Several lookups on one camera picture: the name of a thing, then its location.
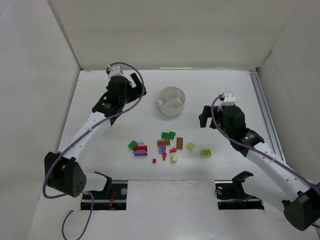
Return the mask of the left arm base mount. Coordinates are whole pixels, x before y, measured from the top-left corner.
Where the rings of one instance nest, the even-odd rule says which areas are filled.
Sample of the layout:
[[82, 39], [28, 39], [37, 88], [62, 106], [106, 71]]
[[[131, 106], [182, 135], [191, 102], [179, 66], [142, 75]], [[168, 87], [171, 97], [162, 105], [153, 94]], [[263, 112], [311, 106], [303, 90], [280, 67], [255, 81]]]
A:
[[84, 190], [91, 192], [90, 195], [83, 193], [80, 209], [90, 210], [93, 204], [94, 211], [124, 211], [127, 208], [128, 181], [113, 180], [110, 176], [99, 172], [93, 172], [86, 176]]

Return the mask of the purple lego plate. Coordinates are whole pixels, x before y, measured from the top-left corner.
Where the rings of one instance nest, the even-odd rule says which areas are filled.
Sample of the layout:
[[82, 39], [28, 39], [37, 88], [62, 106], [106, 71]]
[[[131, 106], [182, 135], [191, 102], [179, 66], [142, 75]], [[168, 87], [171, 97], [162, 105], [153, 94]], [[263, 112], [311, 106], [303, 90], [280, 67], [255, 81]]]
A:
[[145, 150], [137, 150], [134, 152], [135, 157], [145, 157], [148, 155], [148, 152]]

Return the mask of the green square lego brick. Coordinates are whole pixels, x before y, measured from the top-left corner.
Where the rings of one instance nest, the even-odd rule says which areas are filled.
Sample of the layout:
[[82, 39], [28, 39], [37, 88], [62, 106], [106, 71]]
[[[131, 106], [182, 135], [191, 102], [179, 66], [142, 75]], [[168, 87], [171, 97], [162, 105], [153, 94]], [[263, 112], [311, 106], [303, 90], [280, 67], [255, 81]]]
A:
[[131, 141], [130, 144], [128, 145], [128, 148], [133, 151], [137, 145], [138, 145], [138, 142], [135, 141], [135, 140], [133, 140], [133, 141]]

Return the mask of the red arch lego brick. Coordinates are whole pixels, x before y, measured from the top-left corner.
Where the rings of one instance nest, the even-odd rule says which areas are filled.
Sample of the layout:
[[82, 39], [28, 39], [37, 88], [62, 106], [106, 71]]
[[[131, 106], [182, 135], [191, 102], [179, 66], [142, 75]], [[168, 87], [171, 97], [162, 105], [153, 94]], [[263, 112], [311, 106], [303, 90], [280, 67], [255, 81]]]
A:
[[134, 147], [134, 151], [136, 152], [136, 151], [148, 151], [148, 147], [146, 146], [146, 145], [144, 145], [144, 146], [135, 146]]

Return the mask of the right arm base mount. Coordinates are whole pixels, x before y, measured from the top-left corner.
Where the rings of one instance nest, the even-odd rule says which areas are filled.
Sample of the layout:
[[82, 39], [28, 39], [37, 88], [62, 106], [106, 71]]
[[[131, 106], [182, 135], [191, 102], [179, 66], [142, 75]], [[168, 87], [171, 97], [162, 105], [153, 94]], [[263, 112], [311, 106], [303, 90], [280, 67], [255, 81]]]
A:
[[243, 171], [232, 180], [215, 180], [214, 195], [219, 210], [264, 210], [263, 201], [245, 193], [242, 183], [253, 174]]

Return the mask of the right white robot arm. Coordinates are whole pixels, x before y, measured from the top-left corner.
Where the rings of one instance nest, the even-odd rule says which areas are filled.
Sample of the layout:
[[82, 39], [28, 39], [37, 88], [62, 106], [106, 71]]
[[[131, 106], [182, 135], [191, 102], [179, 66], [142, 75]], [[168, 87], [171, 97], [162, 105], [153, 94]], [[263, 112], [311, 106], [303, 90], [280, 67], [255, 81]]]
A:
[[237, 152], [256, 164], [278, 186], [269, 189], [266, 183], [257, 183], [252, 172], [242, 171], [232, 179], [237, 196], [254, 196], [269, 203], [297, 230], [320, 226], [320, 185], [279, 159], [264, 139], [246, 126], [245, 114], [238, 106], [206, 105], [198, 118], [201, 128], [211, 118], [210, 128], [218, 130]]

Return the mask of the lime lego brick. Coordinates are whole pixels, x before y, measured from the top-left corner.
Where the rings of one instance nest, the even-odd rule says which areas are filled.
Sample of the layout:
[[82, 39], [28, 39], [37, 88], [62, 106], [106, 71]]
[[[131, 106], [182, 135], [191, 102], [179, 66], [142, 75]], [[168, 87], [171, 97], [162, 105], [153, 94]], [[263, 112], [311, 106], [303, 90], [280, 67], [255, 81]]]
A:
[[177, 154], [172, 154], [171, 156], [171, 163], [176, 164], [178, 161], [178, 155]]
[[190, 142], [190, 143], [187, 145], [187, 149], [188, 149], [189, 151], [191, 151], [191, 152], [195, 149], [195, 147], [196, 147], [196, 145], [195, 145], [194, 143], [192, 143], [192, 142]]
[[203, 149], [200, 151], [200, 154], [202, 158], [210, 158], [212, 156], [210, 149]]

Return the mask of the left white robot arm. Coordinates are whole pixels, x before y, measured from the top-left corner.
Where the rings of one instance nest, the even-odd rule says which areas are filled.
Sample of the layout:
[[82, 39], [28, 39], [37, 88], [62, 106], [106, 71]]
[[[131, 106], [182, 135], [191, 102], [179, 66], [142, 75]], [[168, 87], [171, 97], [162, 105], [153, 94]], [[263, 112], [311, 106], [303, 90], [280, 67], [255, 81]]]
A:
[[78, 197], [83, 192], [103, 192], [108, 183], [106, 175], [99, 172], [85, 172], [85, 160], [90, 148], [108, 130], [116, 119], [126, 113], [124, 106], [137, 104], [146, 94], [144, 80], [136, 70], [128, 80], [121, 72], [107, 71], [107, 91], [93, 106], [84, 125], [66, 147], [57, 152], [48, 152], [44, 158], [45, 179], [42, 194], [50, 199], [46, 188], [50, 187], [62, 196]]

